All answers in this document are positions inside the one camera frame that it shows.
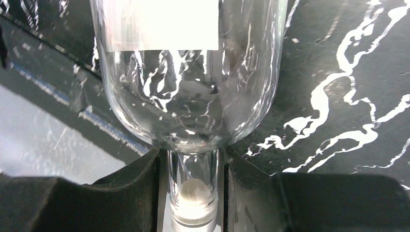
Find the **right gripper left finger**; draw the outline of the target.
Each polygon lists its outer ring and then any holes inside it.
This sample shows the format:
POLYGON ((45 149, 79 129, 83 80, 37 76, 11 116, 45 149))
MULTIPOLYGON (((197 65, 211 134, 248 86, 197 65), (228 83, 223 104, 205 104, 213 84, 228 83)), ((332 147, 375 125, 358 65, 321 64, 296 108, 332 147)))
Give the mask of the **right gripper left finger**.
POLYGON ((3 232, 154 232, 159 150, 91 185, 61 177, 0 176, 3 232))

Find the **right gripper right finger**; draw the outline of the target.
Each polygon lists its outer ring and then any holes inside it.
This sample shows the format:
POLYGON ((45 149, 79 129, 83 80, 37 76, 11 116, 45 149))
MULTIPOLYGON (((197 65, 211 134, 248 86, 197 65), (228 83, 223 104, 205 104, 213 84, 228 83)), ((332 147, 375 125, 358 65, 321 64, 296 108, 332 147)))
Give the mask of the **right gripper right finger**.
POLYGON ((407 232, 410 200, 374 174, 268 175, 224 150, 226 232, 407 232))

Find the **round clear glass bottle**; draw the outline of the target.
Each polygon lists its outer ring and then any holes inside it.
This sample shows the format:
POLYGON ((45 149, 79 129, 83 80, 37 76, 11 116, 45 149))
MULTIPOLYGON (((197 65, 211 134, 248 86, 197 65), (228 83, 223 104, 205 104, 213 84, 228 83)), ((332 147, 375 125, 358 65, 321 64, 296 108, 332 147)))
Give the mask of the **round clear glass bottle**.
POLYGON ((92 0, 104 89, 122 125, 167 151, 175 232, 212 232, 221 150, 272 104, 285 0, 92 0))

